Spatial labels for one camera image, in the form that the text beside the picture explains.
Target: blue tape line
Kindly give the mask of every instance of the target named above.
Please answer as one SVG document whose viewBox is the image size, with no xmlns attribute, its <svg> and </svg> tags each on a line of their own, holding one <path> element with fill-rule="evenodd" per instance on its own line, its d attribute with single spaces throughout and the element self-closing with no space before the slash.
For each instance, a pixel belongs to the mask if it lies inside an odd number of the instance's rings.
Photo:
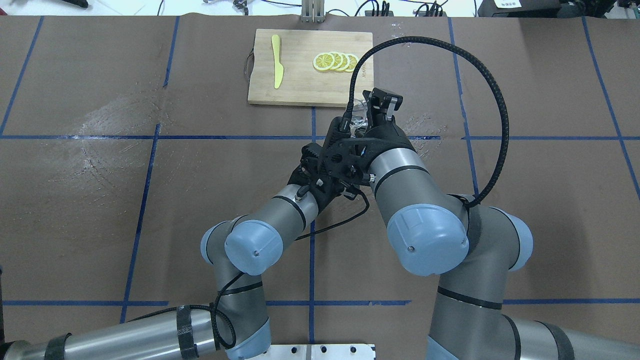
<svg viewBox="0 0 640 360">
<path fill-rule="evenodd" d="M 449 37 L 451 38 L 451 44 L 456 45 L 456 39 L 453 35 L 453 22 L 451 18 L 448 17 L 447 21 L 449 22 Z M 462 101 L 462 79 L 460 78 L 460 68 L 458 67 L 458 55 L 453 53 L 453 65 L 456 69 L 456 82 L 458 84 L 458 97 L 460 98 L 460 110 L 462 111 L 462 118 L 465 121 L 465 138 L 467 141 L 467 153 L 469 156 L 469 165 L 471 166 L 471 180 L 474 184 L 474 194 L 477 196 L 478 191 L 478 180 L 476 176 L 476 162 L 474 161 L 474 151 L 471 148 L 471 139 L 469 137 L 471 134 L 469 133 L 469 123 L 467 120 L 467 111 L 465 110 L 465 103 Z"/>
<path fill-rule="evenodd" d="M 501 140 L 501 136 L 465 136 L 464 140 Z M 618 136 L 509 136 L 509 140 L 619 140 Z"/>
<path fill-rule="evenodd" d="M 14 140 L 151 140 L 152 135 L 2 135 Z"/>
<path fill-rule="evenodd" d="M 131 262 L 129 263 L 129 274 L 127 275 L 127 286 L 124 291 L 124 303 L 122 304 L 122 312 L 120 313 L 120 323 L 124 323 L 127 318 L 127 306 L 129 295 L 131 294 L 131 283 L 133 282 L 133 271 L 136 268 L 136 258 L 138 257 L 138 244 L 140 243 L 140 234 L 142 233 L 142 221 L 145 217 L 145 209 L 147 207 L 147 197 L 149 195 L 149 186 L 151 184 L 151 173 L 154 169 L 154 161 L 156 159 L 156 148 L 158 137 L 160 135 L 160 124 L 156 125 L 154 133 L 154 143 L 151 145 L 151 155 L 149 156 L 149 165 L 147 167 L 147 178 L 145 180 L 145 189 L 142 193 L 142 203 L 140 204 L 140 215 L 138 216 L 138 226 L 136 228 L 136 237 L 133 241 L 133 250 L 131 250 Z"/>
<path fill-rule="evenodd" d="M 6 122 L 9 120 L 9 114 L 11 113 L 11 108 L 13 107 L 15 96 L 18 94 L 18 89 L 20 88 L 22 77 L 24 76 L 25 70 L 27 70 L 27 64 L 29 63 L 29 59 L 31 58 L 31 53 L 33 52 L 33 48 L 36 46 L 36 41 L 38 40 L 38 34 L 40 34 L 40 28 L 42 28 L 43 21 L 44 21 L 44 16 L 41 16 L 40 21 L 38 21 L 38 27 L 36 28 L 36 32 L 33 34 L 33 39 L 31 40 L 31 46 L 29 46 L 29 51 L 27 52 L 27 56 L 24 59 L 24 63 L 22 63 L 22 69 L 20 70 L 20 74 L 18 75 L 18 80 L 15 82 L 15 87 L 13 88 L 11 99 L 9 99 L 9 105 L 7 105 L 6 111 L 4 112 L 4 119 L 2 120 L 2 125 L 0 125 L 0 135 L 4 133 L 4 127 L 6 127 Z"/>
<path fill-rule="evenodd" d="M 549 305 L 549 304 L 640 304 L 640 299 L 505 299 L 504 305 Z"/>
<path fill-rule="evenodd" d="M 309 240 L 309 343 L 316 342 L 315 335 L 315 301 L 316 301 L 316 222 L 311 222 L 311 239 Z"/>
<path fill-rule="evenodd" d="M 489 140 L 492 136 L 471 136 L 471 140 Z M 153 135 L 0 135 L 6 140 L 152 140 Z M 325 136 L 316 136 L 324 140 Z M 160 140 L 314 140 L 308 135 L 160 135 Z M 440 136 L 416 135 L 411 140 L 441 140 Z M 626 140 L 640 140 L 640 136 L 629 136 Z"/>
<path fill-rule="evenodd" d="M 309 306 L 307 300 L 268 300 L 267 306 Z"/>
<path fill-rule="evenodd" d="M 406 306 L 411 300 L 315 300 L 316 306 Z M 267 306 L 309 306 L 306 300 L 270 300 Z"/>
<path fill-rule="evenodd" d="M 162 140 L 311 140 L 309 135 L 162 135 Z"/>
<path fill-rule="evenodd" d="M 622 148 L 622 153 L 625 156 L 625 161 L 627 162 L 629 174 L 631 175 L 631 180 L 633 181 L 634 187 L 636 188 L 636 195 L 638 196 L 638 200 L 640 200 L 640 186 L 638 185 L 636 172 L 634 172 L 634 167 L 633 165 L 631 165 L 631 159 L 629 158 L 629 154 L 627 153 L 627 146 L 625 145 L 625 141 L 622 138 L 622 132 L 620 131 L 620 126 L 618 125 L 618 119 L 616 119 L 616 114 L 613 111 L 613 106 L 611 105 L 611 100 L 609 98 L 607 87 L 604 85 L 604 80 L 602 79 L 602 74 L 600 73 L 600 67 L 598 66 L 598 60 L 596 59 L 596 54 L 593 51 L 593 45 L 591 44 L 591 37 L 589 36 L 589 28 L 587 27 L 587 18 L 585 18 L 584 16 L 582 17 L 582 27 L 584 28 L 584 36 L 587 39 L 587 45 L 589 46 L 589 52 L 591 53 L 591 59 L 593 60 L 593 67 L 595 68 L 596 74 L 598 75 L 598 81 L 600 82 L 600 87 L 602 88 L 604 99 L 607 102 L 607 107 L 609 108 L 609 114 L 611 114 L 611 121 L 613 121 L 613 126 L 616 128 L 616 134 L 618 134 L 618 139 L 620 140 L 620 147 Z"/>
<path fill-rule="evenodd" d="M 175 38 L 178 36 L 178 25 L 180 24 L 180 17 L 175 17 L 175 25 L 173 25 L 173 38 L 171 40 L 171 50 L 169 50 L 169 61 L 166 64 L 166 75 L 164 76 L 163 88 L 169 85 L 169 74 L 171 74 L 171 64 L 173 62 L 173 50 L 175 49 Z"/>
<path fill-rule="evenodd" d="M 124 301 L 99 300 L 5 300 L 4 306 L 122 306 Z M 129 306 L 168 306 L 168 301 L 130 301 Z"/>
<path fill-rule="evenodd" d="M 411 300 L 317 300 L 316 306 L 406 306 Z"/>
</svg>

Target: brown table surface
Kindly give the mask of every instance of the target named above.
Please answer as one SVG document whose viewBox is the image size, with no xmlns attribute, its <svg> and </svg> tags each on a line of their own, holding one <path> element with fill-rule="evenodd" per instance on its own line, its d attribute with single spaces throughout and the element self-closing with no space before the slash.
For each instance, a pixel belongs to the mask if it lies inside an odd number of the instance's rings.
<svg viewBox="0 0 640 360">
<path fill-rule="evenodd" d="M 509 275 L 504 312 L 640 342 L 640 22 L 193 14 L 0 17 L 8 340 L 212 300 L 202 234 L 279 191 L 300 147 L 341 113 L 246 102 L 257 28 L 370 31 L 375 44 L 423 35 L 480 58 L 512 140 L 485 203 L 536 241 Z M 472 193 L 493 170 L 500 128 L 488 87 L 460 60 L 393 47 L 375 56 L 376 86 L 404 95 L 398 123 L 443 191 Z M 361 206 L 336 200 L 316 228 Z M 437 282 L 404 271 L 373 204 L 264 274 L 273 343 L 375 343 L 379 359 L 422 359 Z"/>
</svg>

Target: light blue joint cover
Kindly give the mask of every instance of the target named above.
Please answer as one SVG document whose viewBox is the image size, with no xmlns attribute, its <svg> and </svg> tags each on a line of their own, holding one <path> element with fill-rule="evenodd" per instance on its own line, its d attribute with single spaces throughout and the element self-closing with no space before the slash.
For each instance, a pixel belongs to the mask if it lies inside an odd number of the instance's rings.
<svg viewBox="0 0 640 360">
<path fill-rule="evenodd" d="M 202 255 L 202 257 L 204 258 L 204 261 L 207 262 L 207 264 L 209 265 L 213 265 L 213 263 L 211 262 L 211 259 L 209 259 L 209 254 L 207 254 L 207 244 L 209 243 L 209 237 L 211 236 L 211 233 L 213 233 L 213 231 L 220 225 L 224 224 L 227 221 L 223 221 L 221 223 L 219 223 L 218 225 L 210 228 L 209 230 L 207 230 L 206 233 L 204 233 L 204 235 L 202 236 L 202 240 L 200 241 L 200 255 Z"/>
<path fill-rule="evenodd" d="M 467 231 L 451 211 L 415 204 L 398 210 L 387 224 L 387 236 L 402 266 L 412 274 L 442 274 L 465 259 Z"/>
<path fill-rule="evenodd" d="M 225 252 L 231 263 L 253 276 L 275 264 L 283 251 L 284 244 L 278 231 L 260 220 L 241 222 L 225 241 Z"/>
<path fill-rule="evenodd" d="M 447 349 L 442 347 L 442 345 L 438 344 L 437 341 L 432 339 L 431 336 L 429 336 L 428 343 L 427 360 L 459 360 L 453 356 L 452 353 L 448 352 Z"/>
<path fill-rule="evenodd" d="M 492 207 L 492 209 L 496 209 L 503 213 L 509 221 L 511 221 L 513 227 L 516 228 L 516 234 L 518 234 L 518 241 L 520 242 L 520 253 L 518 254 L 518 260 L 516 260 L 516 263 L 509 269 L 509 271 L 519 270 L 527 263 L 531 254 L 533 254 L 533 234 L 531 234 L 531 230 L 524 221 L 513 215 L 507 214 L 499 208 Z"/>
<path fill-rule="evenodd" d="M 267 351 L 271 346 L 271 327 L 269 318 L 267 322 L 254 332 L 247 340 L 227 350 L 230 360 L 245 360 L 258 356 Z"/>
</svg>

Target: metal plate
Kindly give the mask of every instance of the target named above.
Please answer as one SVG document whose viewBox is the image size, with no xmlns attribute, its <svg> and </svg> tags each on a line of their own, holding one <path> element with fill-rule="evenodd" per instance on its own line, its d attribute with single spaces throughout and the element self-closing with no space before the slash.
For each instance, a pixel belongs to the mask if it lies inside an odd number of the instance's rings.
<svg viewBox="0 0 640 360">
<path fill-rule="evenodd" d="M 272 345 L 260 360 L 375 360 L 376 346 L 370 344 Z"/>
</svg>

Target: black velcro strap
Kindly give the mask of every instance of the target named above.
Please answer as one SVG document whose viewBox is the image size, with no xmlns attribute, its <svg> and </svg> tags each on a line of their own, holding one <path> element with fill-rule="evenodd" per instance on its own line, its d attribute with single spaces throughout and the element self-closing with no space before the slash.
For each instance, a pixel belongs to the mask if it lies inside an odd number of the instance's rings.
<svg viewBox="0 0 640 360">
<path fill-rule="evenodd" d="M 175 322 L 178 327 L 178 345 L 182 360 L 197 359 L 198 345 L 193 341 L 193 328 L 191 326 L 191 306 L 179 306 L 175 313 Z"/>
<path fill-rule="evenodd" d="M 302 229 L 306 229 L 307 228 L 307 218 L 305 218 L 305 213 L 302 212 L 302 209 L 300 209 L 300 207 L 298 206 L 298 204 L 296 204 L 293 200 L 291 200 L 288 197 L 284 197 L 282 195 L 276 195 L 273 197 L 274 199 L 280 199 L 280 200 L 284 200 L 286 202 L 288 202 L 289 204 L 291 204 L 291 206 L 293 206 L 294 209 L 298 210 L 298 213 L 300 214 L 300 218 L 302 218 Z"/>
<path fill-rule="evenodd" d="M 397 167 L 393 170 L 391 170 L 390 172 L 387 172 L 380 180 L 378 180 L 378 183 L 376 184 L 376 188 L 373 190 L 373 196 L 375 197 L 376 194 L 378 193 L 378 189 L 380 188 L 380 185 L 382 185 L 382 183 L 385 182 L 385 180 L 387 180 L 391 175 L 396 174 L 400 171 L 404 171 L 404 170 L 411 170 L 411 169 L 415 169 L 415 170 L 421 170 L 426 172 L 427 174 L 429 173 L 427 171 L 427 169 L 423 168 L 423 167 L 419 167 L 417 165 L 405 165 L 403 167 Z"/>
<path fill-rule="evenodd" d="M 44 352 L 44 360 L 65 360 L 65 343 L 69 336 L 71 333 L 49 340 L 47 350 Z"/>
<path fill-rule="evenodd" d="M 224 295 L 233 295 L 233 294 L 244 293 L 245 291 L 257 289 L 257 288 L 259 288 L 261 286 L 262 286 L 262 281 L 259 281 L 259 282 L 256 282 L 255 284 L 251 284 L 251 285 L 247 285 L 247 286 L 242 286 L 240 288 L 227 290 L 224 293 L 218 291 L 218 295 L 224 296 Z"/>
<path fill-rule="evenodd" d="M 505 314 L 502 314 L 504 316 L 505 319 L 507 319 L 507 321 L 509 322 L 509 325 L 511 325 L 511 330 L 513 330 L 513 339 L 516 341 L 516 354 L 513 356 L 513 360 L 520 360 L 520 356 L 522 355 L 522 343 L 520 342 L 520 332 L 518 332 L 518 327 L 516 326 L 516 323 L 513 322 L 513 320 L 506 316 Z"/>
<path fill-rule="evenodd" d="M 558 360 L 575 360 L 573 345 L 571 345 L 571 340 L 569 340 L 569 337 L 564 333 L 564 330 L 550 323 L 539 323 L 547 327 L 551 335 L 553 335 L 556 346 L 558 347 Z"/>
<path fill-rule="evenodd" d="M 457 195 L 450 193 L 449 196 L 453 196 L 460 200 L 463 204 L 468 204 L 473 201 L 475 197 L 471 195 Z M 467 209 L 467 239 L 469 240 L 469 252 L 471 254 L 478 245 L 480 235 L 482 235 L 482 221 L 480 220 L 480 211 L 477 208 Z"/>
<path fill-rule="evenodd" d="M 478 208 L 470 208 L 468 212 L 467 238 L 469 239 L 469 254 L 471 254 L 476 249 L 482 235 L 482 220 L 480 220 L 480 210 Z"/>
<path fill-rule="evenodd" d="M 450 298 L 452 298 L 454 300 L 466 302 L 467 304 L 472 304 L 472 305 L 481 306 L 481 307 L 487 307 L 488 309 L 493 309 L 493 310 L 502 309 L 502 303 L 501 302 L 491 302 L 491 301 L 485 301 L 485 300 L 476 299 L 475 297 L 462 295 L 462 294 L 456 293 L 455 291 L 451 291 L 451 290 L 447 290 L 445 288 L 442 288 L 440 286 L 438 286 L 438 293 L 440 293 L 440 294 L 442 294 L 442 295 L 444 295 L 446 297 L 450 297 Z"/>
</svg>

